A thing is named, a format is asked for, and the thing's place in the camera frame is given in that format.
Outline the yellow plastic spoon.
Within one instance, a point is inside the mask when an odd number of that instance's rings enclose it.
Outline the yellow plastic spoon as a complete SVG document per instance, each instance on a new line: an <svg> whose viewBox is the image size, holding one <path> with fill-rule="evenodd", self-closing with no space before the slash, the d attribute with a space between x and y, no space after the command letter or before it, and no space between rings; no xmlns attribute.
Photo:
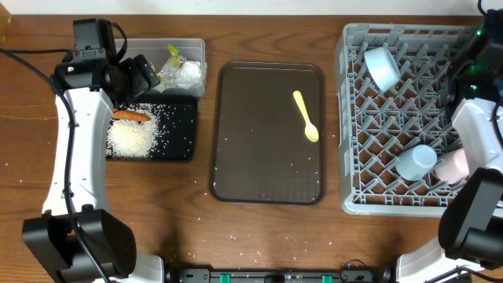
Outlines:
<svg viewBox="0 0 503 283"><path fill-rule="evenodd" d="M318 129L310 121L302 93L299 90L294 90L292 95L305 123L304 134L310 142L317 142L319 140Z"/></svg>

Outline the pink plastic cup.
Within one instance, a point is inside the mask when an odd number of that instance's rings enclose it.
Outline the pink plastic cup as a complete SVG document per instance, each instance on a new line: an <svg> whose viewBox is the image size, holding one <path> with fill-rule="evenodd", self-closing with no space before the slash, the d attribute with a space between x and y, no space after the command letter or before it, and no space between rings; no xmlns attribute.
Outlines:
<svg viewBox="0 0 503 283"><path fill-rule="evenodd" d="M434 172L440 181L450 185L460 182L469 175L468 162L463 149L456 149L440 157L441 163Z"/></svg>

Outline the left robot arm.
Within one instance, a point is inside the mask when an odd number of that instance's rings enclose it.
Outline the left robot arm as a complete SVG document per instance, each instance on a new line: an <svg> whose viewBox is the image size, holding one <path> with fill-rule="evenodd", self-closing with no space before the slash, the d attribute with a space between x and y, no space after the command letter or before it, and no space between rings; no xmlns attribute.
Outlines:
<svg viewBox="0 0 503 283"><path fill-rule="evenodd" d="M22 238L55 282L163 282L161 257L138 250L134 233L109 211L106 139L116 102L159 84L142 55L56 66L57 150L50 191L38 218L26 219Z"/></svg>

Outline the light blue bowl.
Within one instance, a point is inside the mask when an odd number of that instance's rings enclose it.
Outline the light blue bowl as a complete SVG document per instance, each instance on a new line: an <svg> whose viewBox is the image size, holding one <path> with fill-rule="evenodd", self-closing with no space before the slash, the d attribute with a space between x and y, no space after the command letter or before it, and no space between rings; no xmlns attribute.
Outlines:
<svg viewBox="0 0 503 283"><path fill-rule="evenodd" d="M369 74L380 90L390 90L400 80L398 65L387 48L367 50L364 59Z"/></svg>

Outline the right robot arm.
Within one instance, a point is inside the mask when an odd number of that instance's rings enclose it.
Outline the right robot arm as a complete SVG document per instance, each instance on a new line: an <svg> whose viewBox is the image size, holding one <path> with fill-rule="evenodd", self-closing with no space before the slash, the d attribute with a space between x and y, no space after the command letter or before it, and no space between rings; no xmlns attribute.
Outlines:
<svg viewBox="0 0 503 283"><path fill-rule="evenodd" d="M502 266L502 11L483 20L455 57L442 103L468 162L469 178L443 212L438 235L399 256L384 282L493 281L483 270Z"/></svg>

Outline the white tissue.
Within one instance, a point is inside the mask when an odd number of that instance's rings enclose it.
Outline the white tissue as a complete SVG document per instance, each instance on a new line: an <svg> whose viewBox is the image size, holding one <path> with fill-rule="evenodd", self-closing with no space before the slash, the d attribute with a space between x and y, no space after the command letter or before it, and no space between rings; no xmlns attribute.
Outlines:
<svg viewBox="0 0 503 283"><path fill-rule="evenodd" d="M172 80L169 80L167 88L189 89L198 84L202 78L201 65L199 61L186 61Z"/></svg>

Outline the orange carrot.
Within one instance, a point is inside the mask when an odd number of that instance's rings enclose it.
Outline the orange carrot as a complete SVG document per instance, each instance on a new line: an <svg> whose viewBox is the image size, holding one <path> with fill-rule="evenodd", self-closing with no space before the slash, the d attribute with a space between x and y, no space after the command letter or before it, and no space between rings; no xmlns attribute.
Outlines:
<svg viewBox="0 0 503 283"><path fill-rule="evenodd" d="M124 119L137 122L147 122L150 121L150 117L138 112L132 112L128 110L115 109L112 114L113 119Z"/></svg>

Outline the light blue plastic cup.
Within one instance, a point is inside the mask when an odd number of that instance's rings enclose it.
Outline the light blue plastic cup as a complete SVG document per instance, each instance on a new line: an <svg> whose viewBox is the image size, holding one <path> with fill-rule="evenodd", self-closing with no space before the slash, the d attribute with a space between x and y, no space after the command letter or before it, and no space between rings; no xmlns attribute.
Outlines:
<svg viewBox="0 0 503 283"><path fill-rule="evenodd" d="M437 154L429 145L417 145L398 156L398 174L408 181L422 179L437 163Z"/></svg>

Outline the silver green snack wrapper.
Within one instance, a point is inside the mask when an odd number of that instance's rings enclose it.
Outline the silver green snack wrapper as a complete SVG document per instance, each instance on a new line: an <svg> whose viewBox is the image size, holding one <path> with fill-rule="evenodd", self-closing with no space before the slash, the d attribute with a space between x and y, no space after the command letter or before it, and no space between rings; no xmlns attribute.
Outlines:
<svg viewBox="0 0 503 283"><path fill-rule="evenodd" d="M169 44L168 52L170 57L157 73L157 77L161 82L174 81L186 62L186 58L180 54L179 49L175 46Z"/></svg>

